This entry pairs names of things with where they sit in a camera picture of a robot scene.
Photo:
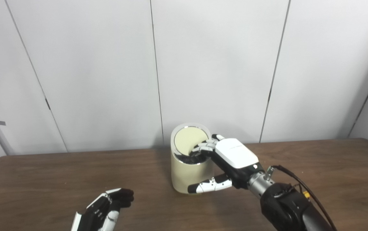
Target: wooden table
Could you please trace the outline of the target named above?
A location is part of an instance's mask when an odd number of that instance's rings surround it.
[[[338,230],[368,230],[367,140],[247,146],[264,168],[281,164],[306,182]],[[274,179],[294,183],[281,172]],[[165,148],[1,157],[0,231],[69,231],[76,211],[117,187],[133,189],[135,201],[121,211],[116,230],[275,230],[247,190],[177,193]]]

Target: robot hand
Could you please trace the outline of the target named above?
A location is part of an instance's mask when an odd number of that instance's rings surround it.
[[[205,193],[231,186],[247,190],[251,176],[264,172],[257,156],[237,139],[225,139],[217,134],[212,135],[212,138],[196,145],[190,157],[208,156],[225,174],[205,180],[202,184],[190,185],[188,192]]]
[[[134,200],[128,189],[108,190],[97,197],[84,214],[75,213],[71,231],[113,231],[121,208],[128,208]]]
[[[311,190],[291,171],[278,165],[271,166],[265,174],[257,156],[237,139],[225,139],[214,134],[194,147],[190,157],[210,157],[225,174],[188,186],[188,193],[205,193],[234,186],[250,190],[261,203],[262,214],[278,231],[336,231],[323,206]],[[299,182],[301,191],[295,186],[275,183],[272,172],[278,169]],[[310,202],[312,197],[328,222]]]

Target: cylindrical container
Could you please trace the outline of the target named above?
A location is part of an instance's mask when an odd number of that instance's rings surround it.
[[[177,126],[171,134],[171,178],[175,190],[188,193],[190,184],[200,183],[214,176],[214,165],[204,155],[190,158],[191,150],[206,139],[211,139],[209,130],[197,123]]]

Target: wire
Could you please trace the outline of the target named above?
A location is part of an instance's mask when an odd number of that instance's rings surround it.
[[[309,187],[300,178],[298,178],[293,172],[291,172],[288,169],[282,167],[281,165],[272,165],[271,167],[272,168],[276,168],[276,169],[280,170],[281,172],[284,172],[285,174],[289,175],[290,177],[292,177],[296,181],[298,181],[298,183],[300,185],[302,185],[302,187],[304,187],[308,191],[308,193],[311,195],[311,197],[313,198],[313,200],[319,206],[319,208],[321,209],[321,211],[325,215],[326,219],[328,220],[329,225],[331,225],[332,229],[335,230],[335,231],[337,231],[337,228],[335,227],[334,222],[332,222],[332,220],[329,217],[328,213],[326,212],[325,208],[322,206],[322,204],[320,203],[320,201],[318,200],[318,198],[315,196],[315,194],[313,194],[313,192],[309,189]]]

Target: metal rim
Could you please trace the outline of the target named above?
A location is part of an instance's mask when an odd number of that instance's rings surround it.
[[[199,155],[197,158],[191,158],[187,155],[182,154],[180,151],[177,150],[176,146],[175,146],[175,136],[177,135],[177,133],[184,129],[184,128],[188,128],[188,127],[196,127],[201,129],[206,135],[208,139],[211,139],[211,133],[208,130],[208,128],[206,128],[204,125],[202,124],[198,124],[198,123],[184,123],[184,124],[180,124],[177,127],[175,127],[174,130],[172,130],[171,133],[171,151],[172,154],[174,156],[174,158],[183,163],[183,164],[188,164],[188,165],[199,165],[202,164],[206,161],[208,161],[210,158],[209,157],[205,157],[203,155]]]

